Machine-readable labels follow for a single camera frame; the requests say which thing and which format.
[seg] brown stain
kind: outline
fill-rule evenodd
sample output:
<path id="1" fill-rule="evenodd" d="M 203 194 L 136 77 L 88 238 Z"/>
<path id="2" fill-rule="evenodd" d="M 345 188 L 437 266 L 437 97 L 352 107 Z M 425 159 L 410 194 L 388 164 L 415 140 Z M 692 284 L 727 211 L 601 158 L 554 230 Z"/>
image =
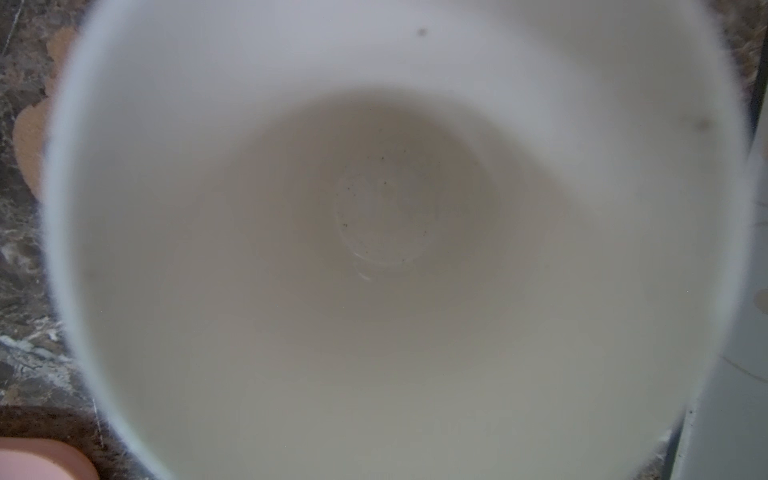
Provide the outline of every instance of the brown stain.
<path id="1" fill-rule="evenodd" d="M 753 301 L 760 312 L 768 315 L 768 288 L 757 290 Z"/>
<path id="2" fill-rule="evenodd" d="M 37 105 L 29 105 L 22 110 L 13 125 L 13 151 L 16 164 L 24 182 L 38 200 L 41 200 L 40 176 L 51 99 L 56 93 L 61 70 L 77 34 L 74 28 L 64 27 L 48 39 L 45 47 L 48 55 L 53 59 L 54 67 L 51 76 L 45 81 L 47 97 Z"/>
<path id="3" fill-rule="evenodd" d="M 51 99 L 46 98 L 37 105 L 30 105 L 16 117 L 13 125 L 13 151 L 16 164 L 24 182 L 37 199 L 41 198 L 40 170 L 42 165 L 45 125 Z"/>

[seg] granite countertop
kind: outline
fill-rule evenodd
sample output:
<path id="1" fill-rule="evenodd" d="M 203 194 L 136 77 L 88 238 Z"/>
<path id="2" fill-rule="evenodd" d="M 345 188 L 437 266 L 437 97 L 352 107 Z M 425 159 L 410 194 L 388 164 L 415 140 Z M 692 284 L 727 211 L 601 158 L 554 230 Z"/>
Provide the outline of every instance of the granite countertop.
<path id="1" fill-rule="evenodd" d="M 62 339 L 45 282 L 39 205 L 13 154 L 14 120 L 44 97 L 51 74 L 46 41 L 59 28 L 78 25 L 90 3 L 5 0 L 0 7 L 0 436 L 62 440 L 85 453 L 104 480 L 149 480 L 101 417 Z M 708 2 L 737 65 L 745 103 L 768 22 L 766 5 Z M 655 455 L 637 478 L 659 478 L 662 461 Z"/>

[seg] pink object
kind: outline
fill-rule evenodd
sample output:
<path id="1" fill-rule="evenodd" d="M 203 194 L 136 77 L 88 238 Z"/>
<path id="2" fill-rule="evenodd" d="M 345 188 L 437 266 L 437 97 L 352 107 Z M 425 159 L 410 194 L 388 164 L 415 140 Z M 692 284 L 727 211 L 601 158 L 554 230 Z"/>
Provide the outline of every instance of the pink object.
<path id="1" fill-rule="evenodd" d="M 0 438 L 0 480 L 98 480 L 79 450 L 49 439 Z"/>

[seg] dark speck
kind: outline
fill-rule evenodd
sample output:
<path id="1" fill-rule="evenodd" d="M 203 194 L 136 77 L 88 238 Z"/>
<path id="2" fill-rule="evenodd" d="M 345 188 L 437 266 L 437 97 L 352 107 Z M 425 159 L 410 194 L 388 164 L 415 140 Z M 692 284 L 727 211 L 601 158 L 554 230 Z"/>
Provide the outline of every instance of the dark speck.
<path id="1" fill-rule="evenodd" d="M 712 128 L 712 121 L 707 117 L 700 118 L 694 124 L 694 128 L 696 128 L 696 131 L 700 132 L 708 131 Z"/>

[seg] white cup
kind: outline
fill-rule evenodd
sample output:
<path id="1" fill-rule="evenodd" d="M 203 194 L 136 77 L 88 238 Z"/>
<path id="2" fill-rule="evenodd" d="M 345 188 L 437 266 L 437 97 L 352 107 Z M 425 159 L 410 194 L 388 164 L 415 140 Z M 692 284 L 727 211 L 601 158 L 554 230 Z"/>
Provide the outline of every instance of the white cup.
<path id="1" fill-rule="evenodd" d="M 727 329 L 752 180 L 687 1 L 108 0 L 51 281 L 161 478 L 605 479 Z"/>

